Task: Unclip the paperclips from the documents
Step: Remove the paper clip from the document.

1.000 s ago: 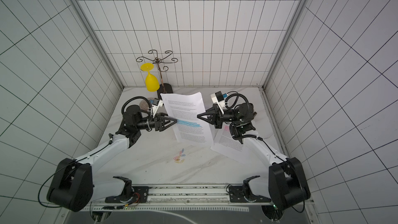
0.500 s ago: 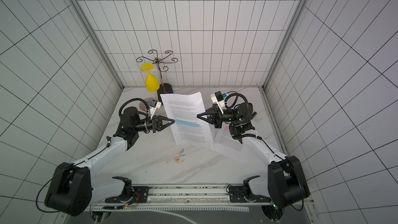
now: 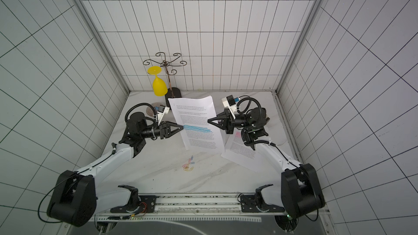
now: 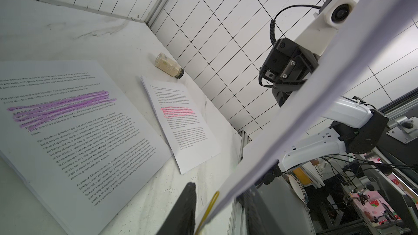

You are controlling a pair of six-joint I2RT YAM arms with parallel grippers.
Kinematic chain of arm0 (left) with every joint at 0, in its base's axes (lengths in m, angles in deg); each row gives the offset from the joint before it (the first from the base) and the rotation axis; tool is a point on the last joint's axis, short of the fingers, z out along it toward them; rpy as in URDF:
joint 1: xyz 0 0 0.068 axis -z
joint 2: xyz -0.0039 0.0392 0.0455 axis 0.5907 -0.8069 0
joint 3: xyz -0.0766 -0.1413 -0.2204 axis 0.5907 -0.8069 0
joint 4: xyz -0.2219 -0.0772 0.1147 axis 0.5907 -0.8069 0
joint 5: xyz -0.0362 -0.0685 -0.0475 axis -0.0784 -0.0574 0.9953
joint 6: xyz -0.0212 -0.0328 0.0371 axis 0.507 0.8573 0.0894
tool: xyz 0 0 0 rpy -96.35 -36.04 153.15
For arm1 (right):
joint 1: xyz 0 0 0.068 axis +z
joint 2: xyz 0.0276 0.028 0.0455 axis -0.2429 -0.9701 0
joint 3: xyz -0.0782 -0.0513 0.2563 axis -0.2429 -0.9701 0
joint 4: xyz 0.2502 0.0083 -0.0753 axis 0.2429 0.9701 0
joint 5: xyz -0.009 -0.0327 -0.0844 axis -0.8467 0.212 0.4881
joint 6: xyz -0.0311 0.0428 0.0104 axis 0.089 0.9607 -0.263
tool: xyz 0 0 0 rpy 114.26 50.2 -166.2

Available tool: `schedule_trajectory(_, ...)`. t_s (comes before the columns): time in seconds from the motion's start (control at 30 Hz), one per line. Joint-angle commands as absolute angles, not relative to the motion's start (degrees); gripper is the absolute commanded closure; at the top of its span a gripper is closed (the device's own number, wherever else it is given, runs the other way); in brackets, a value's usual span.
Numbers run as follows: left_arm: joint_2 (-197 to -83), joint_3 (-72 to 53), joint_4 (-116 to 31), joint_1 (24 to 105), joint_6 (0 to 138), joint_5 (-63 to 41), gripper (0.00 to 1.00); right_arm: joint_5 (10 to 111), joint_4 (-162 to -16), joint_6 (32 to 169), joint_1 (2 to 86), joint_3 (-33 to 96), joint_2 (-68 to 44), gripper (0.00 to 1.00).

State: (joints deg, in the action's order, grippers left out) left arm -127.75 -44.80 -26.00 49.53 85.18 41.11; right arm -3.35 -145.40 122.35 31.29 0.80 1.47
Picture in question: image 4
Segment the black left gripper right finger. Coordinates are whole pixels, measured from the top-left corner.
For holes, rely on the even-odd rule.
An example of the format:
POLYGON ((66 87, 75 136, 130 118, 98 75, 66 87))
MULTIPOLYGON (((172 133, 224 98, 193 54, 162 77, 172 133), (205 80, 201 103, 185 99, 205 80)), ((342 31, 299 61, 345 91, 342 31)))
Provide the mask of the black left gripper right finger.
POLYGON ((267 224, 262 216, 262 201, 255 186, 251 186, 238 197, 245 216, 247 235, 269 235, 267 224))

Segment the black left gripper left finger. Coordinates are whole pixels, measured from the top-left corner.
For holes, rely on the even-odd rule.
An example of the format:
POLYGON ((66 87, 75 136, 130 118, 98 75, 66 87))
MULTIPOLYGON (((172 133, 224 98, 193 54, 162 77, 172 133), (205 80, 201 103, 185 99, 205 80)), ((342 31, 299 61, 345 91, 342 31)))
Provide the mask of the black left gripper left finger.
POLYGON ((157 235, 193 235, 196 225, 196 184, 189 182, 157 235))

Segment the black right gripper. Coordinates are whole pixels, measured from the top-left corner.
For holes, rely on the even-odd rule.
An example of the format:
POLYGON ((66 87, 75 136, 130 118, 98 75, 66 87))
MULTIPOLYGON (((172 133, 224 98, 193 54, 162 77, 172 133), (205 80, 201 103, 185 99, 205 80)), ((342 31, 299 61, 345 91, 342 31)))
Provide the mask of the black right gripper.
POLYGON ((319 56, 288 38, 279 39, 259 70, 259 85, 272 90, 279 106, 319 66, 319 56))

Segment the yellow paperclip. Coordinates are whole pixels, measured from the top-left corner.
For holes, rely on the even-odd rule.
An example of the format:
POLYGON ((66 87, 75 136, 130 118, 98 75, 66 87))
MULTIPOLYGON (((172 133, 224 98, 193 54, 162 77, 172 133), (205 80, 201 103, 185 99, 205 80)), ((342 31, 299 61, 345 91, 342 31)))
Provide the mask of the yellow paperclip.
POLYGON ((205 211, 205 213, 204 213, 204 215, 203 215, 203 217, 202 217, 202 219, 201 219, 198 227, 195 230, 195 233, 194 233, 195 235, 199 235, 200 234, 200 231, 201 231, 201 229, 202 229, 202 227, 204 225, 204 222, 206 221, 207 217, 209 216, 209 214, 210 214, 210 212, 211 212, 214 204, 216 203, 219 195, 220 195, 220 192, 219 191, 216 191, 215 194, 213 195, 213 197, 212 197, 209 205, 207 206, 206 211, 205 211))

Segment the pink highlighted paper document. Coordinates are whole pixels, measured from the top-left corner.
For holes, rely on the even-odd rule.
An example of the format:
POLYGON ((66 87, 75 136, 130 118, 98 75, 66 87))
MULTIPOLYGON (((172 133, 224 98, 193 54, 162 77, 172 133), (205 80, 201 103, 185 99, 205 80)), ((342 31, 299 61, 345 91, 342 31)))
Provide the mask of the pink highlighted paper document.
POLYGON ((141 81, 181 174, 221 153, 213 133, 183 84, 144 76, 141 81))

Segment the blue highlighted paper document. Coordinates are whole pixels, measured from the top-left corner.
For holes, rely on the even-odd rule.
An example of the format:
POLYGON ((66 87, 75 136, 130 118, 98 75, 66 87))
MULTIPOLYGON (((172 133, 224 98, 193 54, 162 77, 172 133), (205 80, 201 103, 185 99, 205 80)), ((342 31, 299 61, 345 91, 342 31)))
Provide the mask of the blue highlighted paper document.
POLYGON ((292 94, 219 188, 205 226, 270 169, 418 13, 418 0, 360 0, 320 58, 319 68, 292 94))

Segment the purple highlighted paper document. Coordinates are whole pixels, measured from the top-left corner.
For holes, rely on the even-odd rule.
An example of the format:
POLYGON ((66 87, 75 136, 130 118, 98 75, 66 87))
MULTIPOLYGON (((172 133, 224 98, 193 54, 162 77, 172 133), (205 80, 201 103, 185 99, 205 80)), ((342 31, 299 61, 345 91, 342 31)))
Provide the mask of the purple highlighted paper document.
POLYGON ((172 156, 96 61, 1 63, 1 155, 71 235, 96 235, 172 156))

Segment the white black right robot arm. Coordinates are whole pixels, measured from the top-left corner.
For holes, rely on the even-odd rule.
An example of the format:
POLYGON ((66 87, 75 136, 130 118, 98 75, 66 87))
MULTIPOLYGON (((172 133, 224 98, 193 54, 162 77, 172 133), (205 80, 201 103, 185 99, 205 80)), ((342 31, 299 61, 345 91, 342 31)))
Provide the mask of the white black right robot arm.
MULTIPOLYGON (((282 107, 306 82, 306 76, 318 68, 319 56, 288 38, 271 41, 273 47, 260 67, 259 80, 270 82, 268 88, 282 107)), ((376 146, 389 121, 362 99, 343 96, 335 100, 325 118, 332 123, 281 152, 276 164, 256 181, 256 186, 268 185, 275 177, 322 156, 367 153, 376 146)))

